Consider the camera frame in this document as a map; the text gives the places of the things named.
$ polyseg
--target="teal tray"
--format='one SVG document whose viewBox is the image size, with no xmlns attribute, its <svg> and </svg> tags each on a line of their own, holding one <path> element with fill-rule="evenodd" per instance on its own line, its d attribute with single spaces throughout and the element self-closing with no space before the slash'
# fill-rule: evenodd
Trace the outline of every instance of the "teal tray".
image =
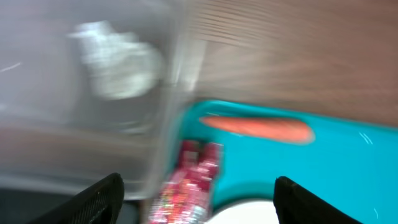
<svg viewBox="0 0 398 224">
<path fill-rule="evenodd" d="M 208 115 L 286 117 L 315 133 L 307 145 L 287 144 L 205 126 Z M 244 198 L 269 198 L 274 182 L 287 176 L 363 223 L 398 223 L 398 129 L 289 110 L 204 101 L 183 117 L 182 139 L 223 147 L 215 208 Z"/>
</svg>

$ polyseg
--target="crumpled white paper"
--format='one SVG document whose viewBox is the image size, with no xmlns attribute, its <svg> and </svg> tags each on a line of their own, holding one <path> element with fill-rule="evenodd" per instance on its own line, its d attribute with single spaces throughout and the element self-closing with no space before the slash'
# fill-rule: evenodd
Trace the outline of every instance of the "crumpled white paper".
<svg viewBox="0 0 398 224">
<path fill-rule="evenodd" d="M 80 24 L 76 31 L 71 37 L 80 39 L 95 95 L 105 100 L 137 97 L 159 81 L 164 64 L 160 52 L 134 33 L 116 33 L 108 21 Z"/>
</svg>

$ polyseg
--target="wood grain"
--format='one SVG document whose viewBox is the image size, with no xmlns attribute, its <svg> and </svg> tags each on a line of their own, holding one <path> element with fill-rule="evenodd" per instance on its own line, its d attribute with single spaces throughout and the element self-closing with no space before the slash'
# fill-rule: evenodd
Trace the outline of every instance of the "wood grain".
<svg viewBox="0 0 398 224">
<path fill-rule="evenodd" d="M 204 0 L 200 98 L 398 126 L 398 2 Z"/>
</svg>

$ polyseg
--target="red snack wrapper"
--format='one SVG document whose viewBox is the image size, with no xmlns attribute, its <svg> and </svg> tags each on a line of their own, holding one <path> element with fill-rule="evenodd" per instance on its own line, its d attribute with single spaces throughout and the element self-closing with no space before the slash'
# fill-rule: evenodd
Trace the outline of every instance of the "red snack wrapper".
<svg viewBox="0 0 398 224">
<path fill-rule="evenodd" d="M 155 201 L 150 224 L 199 224 L 207 221 L 211 186 L 219 172 L 220 145 L 183 141 L 177 169 Z"/>
</svg>

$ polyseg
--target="carrot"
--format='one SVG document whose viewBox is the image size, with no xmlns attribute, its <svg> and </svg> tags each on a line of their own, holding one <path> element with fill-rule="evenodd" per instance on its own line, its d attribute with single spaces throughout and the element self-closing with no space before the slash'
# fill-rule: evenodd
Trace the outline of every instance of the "carrot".
<svg viewBox="0 0 398 224">
<path fill-rule="evenodd" d="M 314 139 L 311 128 L 296 119 L 207 116 L 201 120 L 213 128 L 276 141 L 306 143 Z"/>
</svg>

